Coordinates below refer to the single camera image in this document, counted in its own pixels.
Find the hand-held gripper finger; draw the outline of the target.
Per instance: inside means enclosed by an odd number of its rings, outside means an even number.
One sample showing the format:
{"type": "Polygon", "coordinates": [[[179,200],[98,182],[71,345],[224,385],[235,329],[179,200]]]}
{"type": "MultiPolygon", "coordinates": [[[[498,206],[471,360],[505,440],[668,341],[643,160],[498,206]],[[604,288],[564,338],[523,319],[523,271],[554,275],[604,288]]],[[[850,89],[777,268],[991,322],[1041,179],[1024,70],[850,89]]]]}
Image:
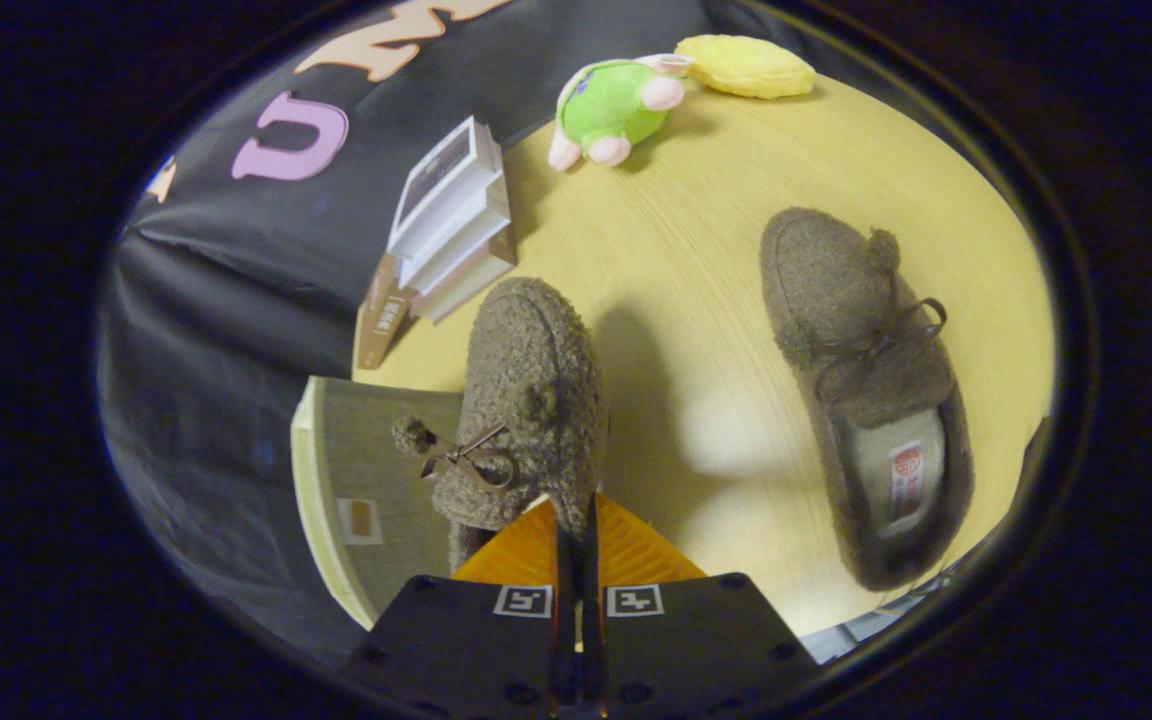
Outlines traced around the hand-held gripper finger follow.
{"type": "Polygon", "coordinates": [[[708,575],[594,497],[581,541],[581,700],[594,717],[765,717],[820,666],[741,571],[708,575]]]}
{"type": "Polygon", "coordinates": [[[526,546],[548,579],[407,579],[346,679],[385,717],[558,717],[579,702],[579,553],[558,526],[526,546]]]}

